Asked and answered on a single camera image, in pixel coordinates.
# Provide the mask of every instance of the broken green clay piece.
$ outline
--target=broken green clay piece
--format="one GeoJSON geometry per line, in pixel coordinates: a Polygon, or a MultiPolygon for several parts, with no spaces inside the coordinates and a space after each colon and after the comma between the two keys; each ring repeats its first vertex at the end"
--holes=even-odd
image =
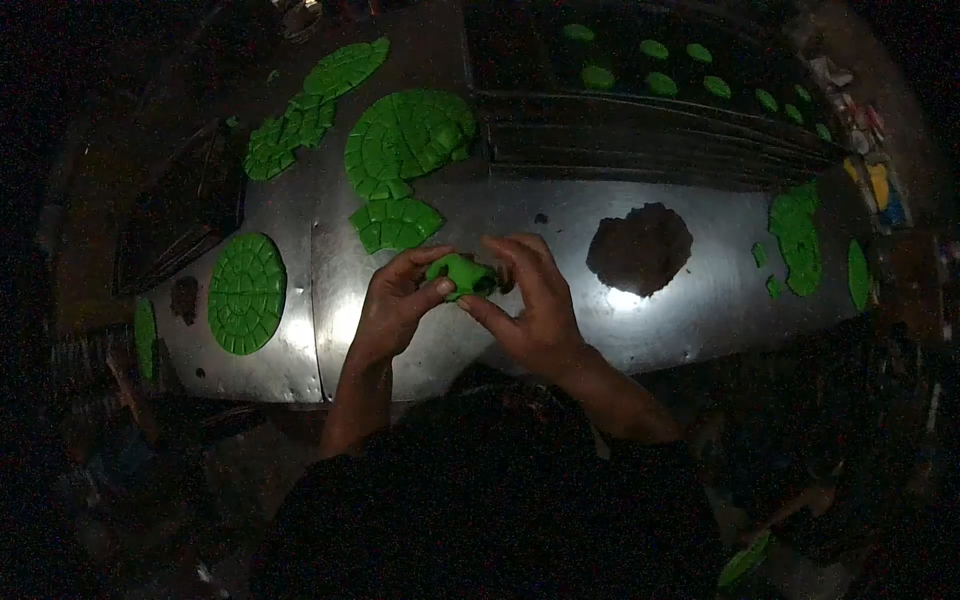
{"type": "Polygon", "coordinates": [[[723,81],[719,77],[714,77],[712,75],[707,75],[704,77],[704,87],[708,92],[714,96],[719,96],[729,100],[731,97],[730,86],[727,85],[727,82],[723,81]]]}
{"type": "Polygon", "coordinates": [[[387,58],[390,40],[350,44],[323,57],[303,80],[303,91],[325,102],[336,100],[364,82],[387,58]]]}
{"type": "Polygon", "coordinates": [[[414,200],[372,200],[350,215],[367,254],[415,248],[437,232],[444,218],[430,206],[414,200]]]}
{"type": "Polygon", "coordinates": [[[657,60],[666,60],[670,56],[670,51],[666,46],[655,39],[644,39],[640,42],[640,52],[650,58],[657,60]]]}
{"type": "Polygon", "coordinates": [[[607,90],[616,83],[616,77],[613,76],[613,73],[603,67],[594,65],[585,66],[584,70],[580,72],[580,79],[583,80],[584,87],[587,89],[607,90]]]}
{"type": "Polygon", "coordinates": [[[133,312],[133,345],[140,376],[153,381],[156,375],[156,316],[154,304],[146,298],[136,301],[133,312]]]}
{"type": "Polygon", "coordinates": [[[347,138],[344,167],[367,200],[401,200],[404,183],[469,155],[477,132],[467,103],[434,89],[411,89],[377,100],[347,138]]]}
{"type": "Polygon", "coordinates": [[[210,277],[206,320],[231,354],[251,354],[274,336],[283,315],[287,273],[273,240],[245,233],[230,240],[210,277]]]}
{"type": "Polygon", "coordinates": [[[823,264],[820,240],[812,216],[820,203],[815,182],[778,195],[770,207],[771,233],[777,236],[788,273],[786,284],[797,296],[809,296],[820,286],[823,264]]]}
{"type": "Polygon", "coordinates": [[[650,87],[650,91],[658,96],[669,96],[672,98],[677,95],[677,85],[673,83],[672,79],[662,73],[654,72],[647,75],[646,82],[647,86],[650,87]]]}
{"type": "Polygon", "coordinates": [[[447,302],[461,296],[489,296],[496,291],[496,271],[488,265],[473,262],[460,254],[448,254],[435,260],[426,270],[427,281],[448,277],[457,286],[446,295],[447,302]]]}
{"type": "Polygon", "coordinates": [[[767,277],[767,294],[770,295],[770,298],[776,300],[780,297],[780,294],[783,292],[783,286],[780,285],[780,282],[775,276],[767,277]]]}
{"type": "Polygon", "coordinates": [[[761,269],[763,265],[767,264],[767,251],[759,242],[756,242],[754,246],[750,248],[750,253],[754,256],[754,262],[758,269],[761,269]]]}
{"type": "Polygon", "coordinates": [[[867,259],[856,240],[850,241],[847,252],[847,283],[853,305],[857,312],[862,312],[867,307],[867,297],[870,294],[870,272],[867,269],[867,259]]]}
{"type": "Polygon", "coordinates": [[[564,27],[564,37],[577,41],[593,41],[595,34],[590,27],[580,23],[571,23],[564,27]]]}

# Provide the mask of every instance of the green clay fragment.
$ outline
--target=green clay fragment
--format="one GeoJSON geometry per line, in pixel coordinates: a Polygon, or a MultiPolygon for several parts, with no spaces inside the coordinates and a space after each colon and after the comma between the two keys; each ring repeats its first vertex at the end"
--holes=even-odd
{"type": "Polygon", "coordinates": [[[707,64],[713,62],[713,55],[710,53],[710,50],[703,47],[700,44],[689,44],[686,46],[686,53],[694,60],[700,62],[706,62],[707,64]]]}
{"type": "Polygon", "coordinates": [[[567,39],[575,39],[577,41],[593,41],[596,37],[590,27],[581,25],[580,23],[571,23],[565,26],[564,36],[567,39]]]}
{"type": "Polygon", "coordinates": [[[823,123],[817,123],[817,134],[827,142],[833,141],[833,135],[830,134],[830,130],[823,123]]]}
{"type": "Polygon", "coordinates": [[[731,97],[730,86],[719,77],[713,77],[712,75],[704,77],[704,87],[714,96],[728,100],[731,97]]]}
{"type": "Polygon", "coordinates": [[[667,57],[670,56],[670,51],[666,49],[666,46],[655,39],[644,39],[641,41],[640,52],[658,60],[666,60],[667,57]]]}
{"type": "Polygon", "coordinates": [[[217,343],[233,354],[263,348],[279,326],[286,268],[276,245],[262,233],[230,240],[217,257],[206,302],[206,320],[217,343]]]}
{"type": "Polygon", "coordinates": [[[607,69],[599,66],[586,66],[580,72],[580,79],[588,89],[610,89],[616,82],[616,77],[607,69]]]}
{"type": "Polygon", "coordinates": [[[650,91],[658,96],[669,96],[672,98],[677,95],[677,85],[673,83],[672,79],[662,73],[654,72],[647,75],[646,82],[647,86],[650,87],[650,91]]]}
{"type": "Polygon", "coordinates": [[[850,241],[847,252],[847,282],[853,305],[857,312],[862,312],[867,307],[867,297],[870,295],[870,272],[867,269],[867,259],[856,240],[850,241]]]}
{"type": "Polygon", "coordinates": [[[762,268],[763,265],[767,264],[767,251],[763,248],[763,245],[759,242],[756,242],[752,248],[750,248],[751,254],[754,255],[754,262],[758,269],[762,268]]]}
{"type": "Polygon", "coordinates": [[[133,313],[133,344],[140,376],[153,381],[156,376],[156,316],[154,304],[146,298],[136,302],[133,313]]]}
{"type": "Polygon", "coordinates": [[[804,116],[800,114],[800,111],[797,110],[797,107],[793,105],[783,105],[783,110],[786,111],[787,116],[797,122],[797,125],[802,125],[804,123],[804,116]]]}
{"type": "Polygon", "coordinates": [[[797,92],[797,95],[800,96],[802,100],[804,100],[804,102],[810,102],[810,100],[812,100],[810,98],[810,92],[806,91],[806,88],[803,87],[802,85],[796,84],[793,86],[793,88],[797,92]]]}
{"type": "Polygon", "coordinates": [[[780,297],[780,294],[783,292],[783,286],[780,285],[780,282],[774,276],[767,277],[767,294],[770,295],[770,298],[776,300],[780,297]]]}
{"type": "Polygon", "coordinates": [[[493,267],[475,263],[460,254],[448,254],[435,260],[427,268],[427,281],[433,281],[439,276],[446,276],[457,286],[446,295],[447,302],[466,295],[485,298],[496,291],[496,271],[493,267]]]}
{"type": "Polygon", "coordinates": [[[780,106],[777,104],[777,99],[770,95],[770,92],[767,90],[758,89],[756,91],[756,98],[760,101],[760,104],[770,112],[777,112],[780,110],[780,106]]]}

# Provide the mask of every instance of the forearm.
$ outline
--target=forearm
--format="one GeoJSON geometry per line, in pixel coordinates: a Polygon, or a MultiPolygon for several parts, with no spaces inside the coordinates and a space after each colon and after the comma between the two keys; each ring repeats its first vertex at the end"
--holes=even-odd
{"type": "Polygon", "coordinates": [[[348,352],[321,436],[323,458],[356,451],[371,434],[387,426],[393,381],[390,360],[371,361],[348,352]]]}
{"type": "Polygon", "coordinates": [[[593,347],[586,347],[575,366],[558,374],[555,382],[579,401],[600,431],[645,444],[681,438],[673,417],[649,392],[614,369],[593,347]]]}

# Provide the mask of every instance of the person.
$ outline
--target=person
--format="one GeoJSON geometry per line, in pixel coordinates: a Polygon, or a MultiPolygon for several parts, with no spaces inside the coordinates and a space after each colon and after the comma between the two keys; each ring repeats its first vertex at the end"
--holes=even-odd
{"type": "Polygon", "coordinates": [[[719,532],[677,423],[584,341],[541,238],[483,243],[524,309],[457,304],[551,386],[473,374],[388,428],[391,361],[453,286],[418,287],[449,246],[400,253],[373,275],[324,424],[325,458],[254,553],[252,594],[712,598],[719,532]]]}

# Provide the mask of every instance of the small green clay oval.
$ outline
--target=small green clay oval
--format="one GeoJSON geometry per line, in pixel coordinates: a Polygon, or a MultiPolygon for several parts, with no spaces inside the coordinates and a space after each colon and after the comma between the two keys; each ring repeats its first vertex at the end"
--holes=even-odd
{"type": "Polygon", "coordinates": [[[640,52],[658,60],[666,60],[666,58],[670,56],[670,51],[666,49],[666,46],[655,39],[644,39],[641,41],[640,52]]]}
{"type": "Polygon", "coordinates": [[[713,62],[713,55],[710,53],[710,50],[701,44],[688,44],[686,46],[686,53],[694,60],[706,62],[707,64],[713,62]]]}
{"type": "Polygon", "coordinates": [[[732,95],[730,86],[719,77],[713,77],[712,75],[704,77],[704,87],[714,96],[719,96],[724,99],[730,99],[732,95]]]}

